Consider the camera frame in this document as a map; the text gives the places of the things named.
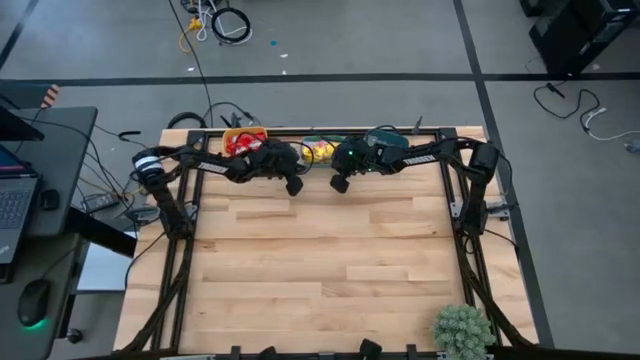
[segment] black case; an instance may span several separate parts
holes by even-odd
[[[579,74],[638,16],[638,0],[555,0],[529,31],[551,74]]]

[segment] green plant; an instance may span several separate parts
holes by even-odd
[[[436,317],[433,337],[438,347],[454,360],[480,360],[486,355],[486,345],[496,341],[491,323],[482,312],[468,305],[447,305]]]

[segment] yellow cable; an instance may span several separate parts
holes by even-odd
[[[180,34],[180,38],[178,39],[178,46],[180,47],[180,50],[182,50],[182,52],[188,54],[191,52],[191,49],[185,49],[184,46],[182,46],[182,40],[184,39],[184,37],[190,32],[190,31],[195,31],[195,30],[200,30],[202,29],[202,22],[200,21],[200,19],[198,19],[197,17],[193,17],[191,18],[191,22],[189,23],[189,26],[182,32],[182,34]]]
[[[106,192],[108,194],[116,194],[117,195],[117,193],[114,193],[113,190],[108,190],[108,189],[106,189],[106,188],[104,188],[104,187],[102,187],[100,185],[96,185],[96,184],[92,183],[91,181],[89,181],[87,179],[84,179],[83,177],[79,177],[79,179],[83,183],[85,183],[85,184],[87,184],[89,186],[93,186],[94,188],[96,188],[98,190],[102,190],[102,191],[104,191],[104,192]],[[124,196],[135,195],[135,194],[139,193],[140,191],[142,191],[142,189],[143,189],[143,187],[140,186],[138,189],[136,189],[136,190],[134,190],[132,192],[129,192],[129,193],[124,193],[122,195],[124,195]]]

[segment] computer mouse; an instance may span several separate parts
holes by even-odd
[[[18,300],[18,319],[24,326],[33,326],[47,315],[49,304],[49,280],[37,279],[28,283]]]

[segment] wooden table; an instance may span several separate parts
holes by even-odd
[[[457,132],[484,140],[482,127]],[[183,145],[186,136],[187,130],[165,130],[160,143]],[[219,140],[209,149],[220,151]],[[469,155],[463,152],[465,163]],[[389,352],[406,344],[441,350],[430,334],[433,319],[447,304],[464,304],[464,296],[439,166],[356,176],[344,195],[329,186],[332,174],[312,169],[296,197],[287,195],[284,181],[238,185],[205,175],[181,354],[228,354],[233,345],[243,353],[271,345],[281,353],[357,352],[363,338]],[[494,180],[487,200],[499,199]],[[489,219],[487,229],[510,237],[508,222]],[[143,228],[136,253],[161,231],[157,223]],[[491,234],[481,242],[496,303],[536,342],[512,244]],[[161,240],[131,270],[114,348],[126,345],[155,308],[166,249]],[[176,268],[180,261],[178,255]]]

